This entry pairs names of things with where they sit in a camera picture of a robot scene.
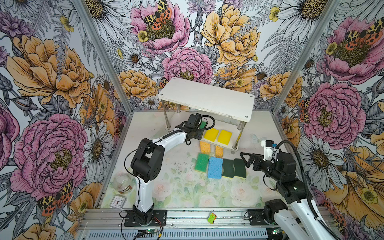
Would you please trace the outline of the green scrub sponge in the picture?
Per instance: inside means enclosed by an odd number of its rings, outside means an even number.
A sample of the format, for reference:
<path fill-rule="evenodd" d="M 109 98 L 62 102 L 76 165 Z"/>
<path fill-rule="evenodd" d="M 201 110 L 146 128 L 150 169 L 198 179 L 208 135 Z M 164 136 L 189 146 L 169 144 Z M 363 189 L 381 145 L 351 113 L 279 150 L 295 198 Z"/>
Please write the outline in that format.
<path fill-rule="evenodd" d="M 202 121 L 202 123 L 200 124 L 199 126 L 199 129 L 204 129 L 207 125 L 207 122 L 206 121 Z"/>
<path fill-rule="evenodd" d="M 210 159 L 209 155 L 199 153 L 197 160 L 196 160 L 195 171 L 205 173 L 207 171 L 209 159 Z"/>

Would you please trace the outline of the yellow sponge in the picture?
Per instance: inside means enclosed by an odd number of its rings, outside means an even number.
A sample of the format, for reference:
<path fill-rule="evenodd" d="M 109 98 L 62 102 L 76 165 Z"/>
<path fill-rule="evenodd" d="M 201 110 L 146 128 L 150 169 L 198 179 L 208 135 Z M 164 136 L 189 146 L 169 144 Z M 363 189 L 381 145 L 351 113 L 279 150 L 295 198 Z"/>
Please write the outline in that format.
<path fill-rule="evenodd" d="M 204 135 L 204 139 L 211 142 L 215 142 L 218 134 L 219 134 L 219 130 L 212 128 L 206 131 Z"/>
<path fill-rule="evenodd" d="M 218 136 L 218 143 L 228 146 L 232 137 L 232 132 L 221 130 Z"/>

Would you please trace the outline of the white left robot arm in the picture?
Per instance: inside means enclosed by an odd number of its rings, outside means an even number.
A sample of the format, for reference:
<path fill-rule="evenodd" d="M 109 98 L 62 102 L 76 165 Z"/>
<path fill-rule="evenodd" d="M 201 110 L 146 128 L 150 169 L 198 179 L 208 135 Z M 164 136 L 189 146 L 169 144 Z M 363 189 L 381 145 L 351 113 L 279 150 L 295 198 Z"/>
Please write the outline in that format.
<path fill-rule="evenodd" d="M 131 161 L 132 175 L 137 179 L 136 200 L 133 204 L 135 221 L 148 225 L 153 218 L 153 180 L 159 175 L 166 152 L 181 144 L 200 140 L 207 122 L 201 114 L 191 114 L 187 121 L 157 139 L 141 140 Z"/>

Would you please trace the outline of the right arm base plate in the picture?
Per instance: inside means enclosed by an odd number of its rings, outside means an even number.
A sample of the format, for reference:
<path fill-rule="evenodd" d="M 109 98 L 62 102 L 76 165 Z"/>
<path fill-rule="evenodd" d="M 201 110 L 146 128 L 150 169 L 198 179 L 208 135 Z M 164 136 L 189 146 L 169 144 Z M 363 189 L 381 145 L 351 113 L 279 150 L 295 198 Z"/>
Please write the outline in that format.
<path fill-rule="evenodd" d="M 269 225 L 269 223 L 265 220 L 263 209 L 249 209 L 247 210 L 247 215 L 251 226 Z"/>

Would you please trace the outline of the blue cellulose sponge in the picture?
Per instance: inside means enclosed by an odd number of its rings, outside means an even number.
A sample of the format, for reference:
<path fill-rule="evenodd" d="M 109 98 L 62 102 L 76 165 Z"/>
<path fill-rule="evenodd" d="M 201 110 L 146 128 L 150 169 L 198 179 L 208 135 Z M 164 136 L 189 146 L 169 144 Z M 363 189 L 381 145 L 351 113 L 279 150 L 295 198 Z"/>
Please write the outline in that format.
<path fill-rule="evenodd" d="M 223 170 L 223 159 L 211 157 L 209 160 L 208 178 L 221 179 Z"/>

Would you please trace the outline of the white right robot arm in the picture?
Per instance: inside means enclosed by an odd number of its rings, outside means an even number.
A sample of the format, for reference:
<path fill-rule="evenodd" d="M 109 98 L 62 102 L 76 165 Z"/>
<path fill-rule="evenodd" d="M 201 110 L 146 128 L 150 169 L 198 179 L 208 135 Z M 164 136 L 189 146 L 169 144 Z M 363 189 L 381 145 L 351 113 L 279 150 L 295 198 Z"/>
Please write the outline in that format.
<path fill-rule="evenodd" d="M 259 154 L 241 152 L 247 168 L 263 172 L 276 181 L 276 189 L 284 198 L 265 202 L 262 214 L 249 211 L 250 223 L 264 221 L 278 225 L 291 240 L 338 240 L 339 237 L 325 223 L 307 184 L 299 180 L 297 163 L 289 153 L 280 152 L 271 160 Z"/>

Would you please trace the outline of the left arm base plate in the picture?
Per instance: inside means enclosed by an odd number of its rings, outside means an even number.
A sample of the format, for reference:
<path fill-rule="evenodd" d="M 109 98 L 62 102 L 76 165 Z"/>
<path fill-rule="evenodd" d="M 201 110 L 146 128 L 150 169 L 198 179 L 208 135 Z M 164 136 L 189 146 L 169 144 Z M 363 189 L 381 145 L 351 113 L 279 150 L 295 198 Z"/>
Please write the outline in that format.
<path fill-rule="evenodd" d="M 165 227 L 167 214 L 167 210 L 153 210 L 145 214 L 130 210 L 124 217 L 124 227 Z"/>

